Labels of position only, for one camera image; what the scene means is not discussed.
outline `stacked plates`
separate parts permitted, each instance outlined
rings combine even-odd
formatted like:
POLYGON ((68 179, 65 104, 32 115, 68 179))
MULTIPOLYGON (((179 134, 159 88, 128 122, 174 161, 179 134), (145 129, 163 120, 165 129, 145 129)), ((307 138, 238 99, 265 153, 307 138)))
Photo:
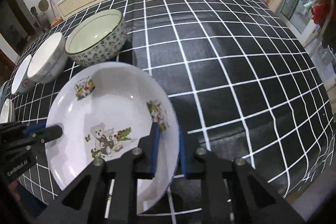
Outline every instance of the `stacked plates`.
POLYGON ((15 121, 15 109, 11 99, 6 99, 0 114, 0 123, 15 121))

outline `black checkered tablecloth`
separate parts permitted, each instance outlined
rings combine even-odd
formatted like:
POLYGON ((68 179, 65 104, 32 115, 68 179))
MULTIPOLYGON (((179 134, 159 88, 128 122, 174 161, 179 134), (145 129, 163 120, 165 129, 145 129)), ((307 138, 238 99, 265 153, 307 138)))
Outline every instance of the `black checkered tablecloth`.
MULTIPOLYGON (((84 19, 118 9, 128 39, 117 61, 148 72, 167 92, 178 121, 220 157, 243 157, 283 196, 313 181, 334 150, 332 112, 308 54, 260 0, 107 0, 40 37, 21 56, 34 54, 54 32, 67 37, 84 19)), ((52 83, 10 95, 19 120, 45 122, 64 84, 83 68, 68 60, 52 83)), ((44 151, 20 176, 31 193, 49 203, 59 193, 44 151)), ((200 181, 178 172, 146 223, 196 223, 200 181)))

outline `metal bolt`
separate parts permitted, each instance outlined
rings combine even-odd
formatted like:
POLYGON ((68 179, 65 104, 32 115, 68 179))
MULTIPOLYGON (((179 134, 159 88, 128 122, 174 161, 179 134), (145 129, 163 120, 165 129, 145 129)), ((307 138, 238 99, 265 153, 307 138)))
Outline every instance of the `metal bolt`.
POLYGON ((141 148, 139 148, 139 147, 136 147, 136 148, 133 148, 132 149, 132 154, 133 155, 140 155, 142 153, 142 149, 141 148))
POLYGON ((244 160, 243 158, 237 158, 237 159, 235 159, 235 164, 236 165, 242 166, 245 163, 246 163, 246 160, 244 160))
POLYGON ((203 147, 199 147, 196 149, 196 154, 201 156, 201 155, 205 155, 207 153, 207 150, 203 147))
POLYGON ((94 166, 101 166, 104 163, 104 160, 102 158, 96 158, 93 160, 94 166))

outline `bowl rim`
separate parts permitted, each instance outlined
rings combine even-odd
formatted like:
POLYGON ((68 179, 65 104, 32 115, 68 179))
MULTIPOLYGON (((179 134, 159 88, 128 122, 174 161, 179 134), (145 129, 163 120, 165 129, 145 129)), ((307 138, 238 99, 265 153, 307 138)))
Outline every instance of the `bowl rim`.
POLYGON ((91 47, 93 46, 96 46, 97 44, 99 44, 102 40, 104 40, 106 37, 108 37, 112 32, 115 31, 115 29, 120 25, 120 23, 123 21, 124 19, 124 16, 122 14, 121 11, 117 10, 117 9, 110 9, 110 10, 105 10, 105 11, 101 11, 101 12, 98 12, 96 13, 95 15, 92 15, 91 17, 88 17, 87 19, 85 19, 83 22, 81 22, 71 33, 70 35, 67 37, 66 39, 66 42, 64 44, 64 50, 66 52, 66 54, 68 55, 77 55, 79 53, 82 53, 82 52, 85 52, 87 51, 88 49, 90 49, 91 47), (70 47, 70 44, 71 42, 73 41, 73 39, 75 38, 76 34, 82 29, 84 28, 87 24, 89 24, 90 22, 92 22, 93 20, 97 19, 97 18, 100 18, 102 16, 106 16, 106 15, 110 15, 110 14, 115 14, 115 13, 118 13, 120 14, 120 20, 118 22, 118 24, 113 28, 113 30, 111 32, 109 32, 107 35, 105 35, 103 38, 99 39, 95 44, 92 44, 91 46, 87 47, 86 49, 84 50, 81 50, 79 52, 68 52, 67 51, 67 46, 70 47))
POLYGON ((53 56, 53 54, 55 53, 55 51, 57 50, 59 44, 62 42, 63 39, 65 39, 65 38, 64 38, 64 35, 63 35, 60 31, 59 31, 59 32, 55 32, 55 33, 53 33, 53 34, 52 34, 51 36, 49 36, 46 40, 44 40, 44 41, 41 43, 41 45, 38 47, 38 49, 36 50, 36 52, 32 55, 32 58, 31 58, 31 60, 30 60, 30 63, 29 63, 28 69, 27 69, 27 77, 29 78, 29 80, 31 80, 33 77, 35 77, 35 76, 37 76, 37 75, 40 75, 41 72, 43 71, 43 66, 44 66, 44 65, 41 66, 40 69, 39 69, 36 73, 34 73, 34 74, 32 74, 32 75, 28 75, 28 71, 29 71, 31 62, 33 61, 34 57, 36 56, 36 54, 38 53, 38 51, 41 49, 41 46, 42 46, 42 45, 43 45, 49 38, 51 38, 52 36, 58 35, 58 34, 61 34, 60 40, 59 40, 57 46, 55 47, 55 49, 53 50, 52 54, 50 54, 50 56, 48 57, 48 60, 47 60, 47 62, 48 62, 48 61, 50 60, 50 58, 53 56))
POLYGON ((20 81, 20 83, 18 84, 18 86, 17 86, 16 89, 14 90, 13 87, 14 87, 15 79, 17 79, 17 77, 16 77, 17 72, 18 72, 19 69, 21 68, 22 64, 26 61, 26 59, 29 59, 29 62, 28 62, 28 66, 27 66, 27 68, 26 68, 25 73, 28 72, 28 68, 29 68, 29 65, 30 65, 31 60, 33 59, 33 56, 32 56, 31 54, 28 54, 28 55, 25 57, 25 59, 22 61, 22 63, 20 64, 20 66, 19 66, 19 68, 17 69, 17 71, 15 72, 15 75, 14 75, 14 78, 13 78, 13 83, 12 83, 12 88, 11 88, 11 92, 12 92, 13 95, 18 91, 18 89, 19 89, 19 87, 20 87, 20 85, 21 85, 21 83, 22 83, 23 77, 21 77, 21 81, 20 81))

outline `round hole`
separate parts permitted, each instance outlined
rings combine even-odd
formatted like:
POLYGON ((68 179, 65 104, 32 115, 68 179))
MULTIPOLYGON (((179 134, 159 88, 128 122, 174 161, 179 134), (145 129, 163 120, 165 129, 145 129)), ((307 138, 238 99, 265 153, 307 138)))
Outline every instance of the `round hole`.
POLYGON ((49 2, 47 0, 41 0, 39 2, 39 9, 41 12, 45 12, 49 8, 49 2))

